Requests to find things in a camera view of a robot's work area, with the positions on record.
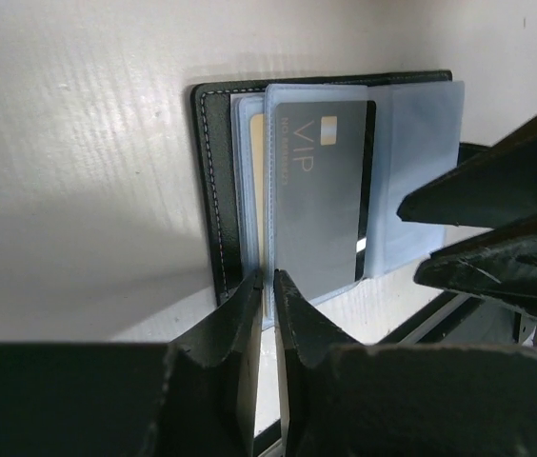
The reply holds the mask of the black leather card holder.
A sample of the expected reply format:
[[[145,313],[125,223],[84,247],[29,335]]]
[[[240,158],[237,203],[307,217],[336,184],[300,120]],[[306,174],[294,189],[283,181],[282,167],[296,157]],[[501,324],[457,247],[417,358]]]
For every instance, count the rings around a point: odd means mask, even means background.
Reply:
[[[455,168],[449,70],[204,83],[191,91],[215,296],[286,271],[320,304],[440,248],[405,197]]]

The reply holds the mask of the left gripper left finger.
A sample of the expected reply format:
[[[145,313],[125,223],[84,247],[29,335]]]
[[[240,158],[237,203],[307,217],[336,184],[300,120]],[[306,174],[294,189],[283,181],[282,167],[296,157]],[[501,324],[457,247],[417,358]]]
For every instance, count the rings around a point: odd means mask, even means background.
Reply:
[[[261,271],[166,343],[0,343],[0,456],[249,456]]]

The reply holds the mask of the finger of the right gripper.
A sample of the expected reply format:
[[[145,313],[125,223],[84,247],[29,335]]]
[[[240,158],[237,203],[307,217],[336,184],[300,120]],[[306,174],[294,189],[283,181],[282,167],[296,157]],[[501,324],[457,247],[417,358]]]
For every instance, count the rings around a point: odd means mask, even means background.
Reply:
[[[537,214],[433,252],[414,282],[497,300],[537,318]]]
[[[407,195],[403,221],[495,229],[537,213],[537,115]]]

